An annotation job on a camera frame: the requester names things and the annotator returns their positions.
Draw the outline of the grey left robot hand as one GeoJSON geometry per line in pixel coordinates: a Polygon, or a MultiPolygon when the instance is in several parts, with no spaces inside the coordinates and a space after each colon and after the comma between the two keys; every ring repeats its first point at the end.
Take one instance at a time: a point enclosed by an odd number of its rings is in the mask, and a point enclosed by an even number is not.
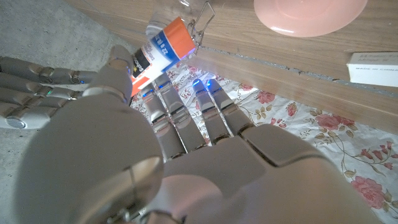
{"type": "Polygon", "coordinates": [[[377,223],[362,196],[311,144],[270,124],[164,161],[130,108],[131,54],[112,48],[83,92],[31,140],[19,166],[18,223],[377,223]]]}

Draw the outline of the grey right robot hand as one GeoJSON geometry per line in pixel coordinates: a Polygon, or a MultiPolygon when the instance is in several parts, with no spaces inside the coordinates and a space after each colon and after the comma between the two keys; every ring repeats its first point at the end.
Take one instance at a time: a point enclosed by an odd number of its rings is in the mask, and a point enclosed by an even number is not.
{"type": "Polygon", "coordinates": [[[89,84],[96,72],[45,67],[18,58],[1,57],[1,127],[40,129],[81,90],[64,85],[89,84]]]}

